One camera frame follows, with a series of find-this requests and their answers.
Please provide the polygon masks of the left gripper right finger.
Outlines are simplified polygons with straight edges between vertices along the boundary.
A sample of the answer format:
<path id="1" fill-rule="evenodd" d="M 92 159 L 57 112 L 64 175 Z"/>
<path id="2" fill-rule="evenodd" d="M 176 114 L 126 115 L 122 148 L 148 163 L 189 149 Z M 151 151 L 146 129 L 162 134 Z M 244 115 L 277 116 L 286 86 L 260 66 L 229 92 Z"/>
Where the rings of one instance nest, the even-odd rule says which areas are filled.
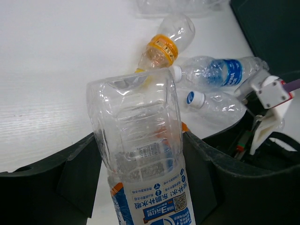
<path id="1" fill-rule="evenodd" d="M 183 135 L 183 153 L 198 225 L 297 225 L 300 167 L 260 169 Z"/>

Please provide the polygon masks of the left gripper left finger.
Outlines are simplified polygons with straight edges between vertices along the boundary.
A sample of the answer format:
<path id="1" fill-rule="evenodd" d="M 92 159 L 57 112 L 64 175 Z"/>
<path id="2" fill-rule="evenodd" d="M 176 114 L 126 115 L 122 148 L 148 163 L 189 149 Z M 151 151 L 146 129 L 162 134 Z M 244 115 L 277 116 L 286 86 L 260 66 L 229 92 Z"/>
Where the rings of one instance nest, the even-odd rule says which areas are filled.
<path id="1" fill-rule="evenodd" d="M 101 156 L 94 134 L 14 172 L 0 174 L 2 225 L 85 225 Z"/>

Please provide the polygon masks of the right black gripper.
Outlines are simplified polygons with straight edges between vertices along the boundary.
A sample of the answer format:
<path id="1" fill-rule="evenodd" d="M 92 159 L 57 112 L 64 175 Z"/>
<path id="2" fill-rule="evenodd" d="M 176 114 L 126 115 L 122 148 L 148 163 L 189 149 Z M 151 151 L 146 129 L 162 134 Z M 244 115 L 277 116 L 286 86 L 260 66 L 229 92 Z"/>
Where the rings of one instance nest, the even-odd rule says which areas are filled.
<path id="1" fill-rule="evenodd" d="M 282 120 L 254 155 L 250 155 L 250 147 L 258 122 L 249 112 L 245 112 L 236 124 L 204 138 L 203 141 L 248 165 L 270 171 L 280 171 L 300 164 L 300 143 L 282 133 L 284 125 L 285 121 Z"/>

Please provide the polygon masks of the orange juice bottle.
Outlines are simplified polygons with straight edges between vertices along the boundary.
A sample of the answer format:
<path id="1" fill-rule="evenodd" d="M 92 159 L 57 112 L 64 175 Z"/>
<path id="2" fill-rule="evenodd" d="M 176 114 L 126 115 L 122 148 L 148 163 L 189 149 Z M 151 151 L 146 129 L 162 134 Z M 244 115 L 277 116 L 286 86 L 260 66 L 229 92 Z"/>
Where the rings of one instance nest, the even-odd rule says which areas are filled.
<path id="1" fill-rule="evenodd" d="M 182 126 L 183 133 L 190 132 L 190 129 L 187 127 L 187 125 L 184 122 L 181 123 L 181 126 Z"/>

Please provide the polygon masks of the bottle white blue orange label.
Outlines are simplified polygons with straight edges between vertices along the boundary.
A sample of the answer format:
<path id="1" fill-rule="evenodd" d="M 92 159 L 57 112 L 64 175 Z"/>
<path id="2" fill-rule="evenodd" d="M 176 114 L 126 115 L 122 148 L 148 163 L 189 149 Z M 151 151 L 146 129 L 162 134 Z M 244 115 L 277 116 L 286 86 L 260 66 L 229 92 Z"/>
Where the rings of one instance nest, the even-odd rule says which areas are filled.
<path id="1" fill-rule="evenodd" d="M 170 70 L 90 82 L 86 101 L 119 224 L 195 224 Z"/>

